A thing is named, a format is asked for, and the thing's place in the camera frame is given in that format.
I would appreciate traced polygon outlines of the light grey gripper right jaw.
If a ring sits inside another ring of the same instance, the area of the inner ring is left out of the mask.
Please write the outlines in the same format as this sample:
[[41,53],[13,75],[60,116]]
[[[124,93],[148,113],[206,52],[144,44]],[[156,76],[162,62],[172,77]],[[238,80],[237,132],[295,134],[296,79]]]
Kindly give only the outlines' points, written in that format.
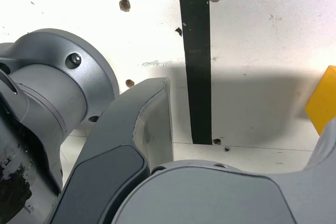
[[173,165],[138,185],[113,223],[335,223],[335,121],[303,170],[253,174],[214,163]]

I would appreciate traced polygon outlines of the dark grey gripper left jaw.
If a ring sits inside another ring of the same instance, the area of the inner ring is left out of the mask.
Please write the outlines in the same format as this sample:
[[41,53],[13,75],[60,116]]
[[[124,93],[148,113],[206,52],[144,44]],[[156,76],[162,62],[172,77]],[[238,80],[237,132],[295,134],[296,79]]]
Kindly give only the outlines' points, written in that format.
[[111,223],[153,168],[173,160],[168,78],[146,79],[116,98],[90,132],[50,223]]

